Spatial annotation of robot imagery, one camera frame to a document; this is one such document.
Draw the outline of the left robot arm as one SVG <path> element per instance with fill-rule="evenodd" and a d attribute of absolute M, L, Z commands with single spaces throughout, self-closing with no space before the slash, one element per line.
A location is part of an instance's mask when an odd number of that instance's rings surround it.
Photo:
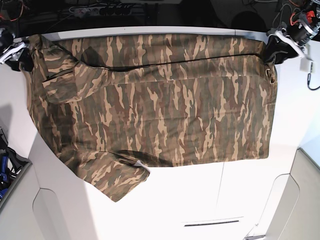
<path fill-rule="evenodd" d="M 287 59 L 300 57 L 313 62 L 305 47 L 320 33 L 320 2 L 307 0 L 298 12 L 293 12 L 289 24 L 281 22 L 267 32 L 268 42 L 262 59 L 265 63 L 282 64 Z"/>

